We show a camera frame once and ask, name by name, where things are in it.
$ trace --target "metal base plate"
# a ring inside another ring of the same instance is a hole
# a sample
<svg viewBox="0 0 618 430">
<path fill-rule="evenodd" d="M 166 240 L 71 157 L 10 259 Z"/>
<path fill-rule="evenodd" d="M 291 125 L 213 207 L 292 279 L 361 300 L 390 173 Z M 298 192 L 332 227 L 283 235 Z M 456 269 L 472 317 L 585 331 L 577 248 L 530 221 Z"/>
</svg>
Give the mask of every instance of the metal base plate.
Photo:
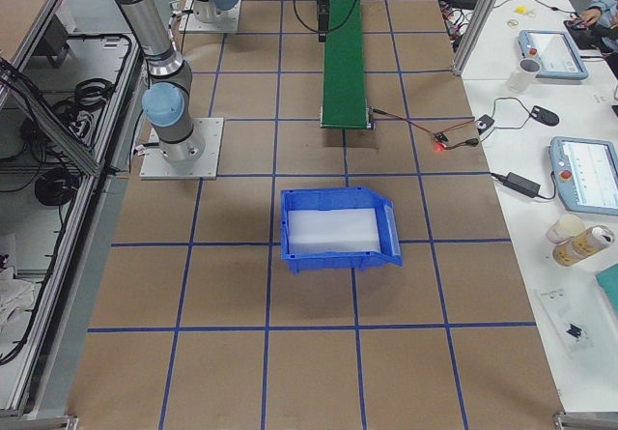
<svg viewBox="0 0 618 430">
<path fill-rule="evenodd" d="M 186 0 L 184 9 L 189 10 L 193 0 Z M 194 14 L 185 14 L 181 18 L 179 30 L 185 34 L 236 34 L 239 30 L 240 5 L 242 0 L 231 10 L 223 12 L 216 22 L 199 21 Z"/>
<path fill-rule="evenodd" d="M 158 148 L 151 148 L 144 155 L 142 179 L 216 179 L 219 165 L 219 151 L 223 137 L 223 118 L 195 118 L 195 126 L 206 140 L 206 151 L 194 161 L 168 161 Z M 155 130 L 151 131 L 149 142 L 158 142 Z"/>
</svg>

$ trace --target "power adapter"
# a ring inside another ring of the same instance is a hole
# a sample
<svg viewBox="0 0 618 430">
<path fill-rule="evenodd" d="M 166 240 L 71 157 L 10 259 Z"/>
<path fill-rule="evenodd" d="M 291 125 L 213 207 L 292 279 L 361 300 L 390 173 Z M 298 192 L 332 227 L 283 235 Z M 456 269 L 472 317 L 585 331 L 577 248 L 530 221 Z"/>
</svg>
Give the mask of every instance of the power adapter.
<svg viewBox="0 0 618 430">
<path fill-rule="evenodd" d="M 511 190 L 517 191 L 522 195 L 530 198 L 536 198 L 539 196 L 539 190 L 541 189 L 539 184 L 528 181 L 526 178 L 518 176 L 513 172 L 509 172 L 506 176 L 492 173 L 492 176 L 494 176 L 504 186 L 510 188 Z"/>
</svg>

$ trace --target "blue tray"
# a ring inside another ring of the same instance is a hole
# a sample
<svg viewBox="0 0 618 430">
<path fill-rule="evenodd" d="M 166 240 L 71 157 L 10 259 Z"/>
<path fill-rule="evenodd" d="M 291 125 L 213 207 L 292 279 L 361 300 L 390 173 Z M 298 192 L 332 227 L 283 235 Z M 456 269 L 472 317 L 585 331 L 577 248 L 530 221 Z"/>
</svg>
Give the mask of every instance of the blue tray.
<svg viewBox="0 0 618 430">
<path fill-rule="evenodd" d="M 292 254 L 289 250 L 288 212 L 299 210 L 350 210 L 373 208 L 376 212 L 380 251 Z M 358 268 L 385 263 L 403 265 L 393 203 L 367 187 L 311 188 L 281 191 L 281 258 L 290 271 Z"/>
</svg>

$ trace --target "white cup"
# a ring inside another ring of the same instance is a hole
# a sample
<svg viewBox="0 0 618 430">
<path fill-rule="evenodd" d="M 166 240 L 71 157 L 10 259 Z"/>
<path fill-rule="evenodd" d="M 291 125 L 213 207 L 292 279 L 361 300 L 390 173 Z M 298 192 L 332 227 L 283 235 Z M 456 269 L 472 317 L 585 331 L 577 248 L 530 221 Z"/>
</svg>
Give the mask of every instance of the white cup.
<svg viewBox="0 0 618 430">
<path fill-rule="evenodd" d="M 511 73 L 509 80 L 506 81 L 506 86 L 513 92 L 521 93 L 528 88 L 539 71 L 541 65 L 538 61 L 532 58 L 523 58 L 518 63 L 518 67 Z"/>
<path fill-rule="evenodd" d="M 549 227 L 545 233 L 546 237 L 553 244 L 561 244 L 570 237 L 579 235 L 586 230 L 586 225 L 576 215 L 561 215 L 555 223 Z"/>
</svg>

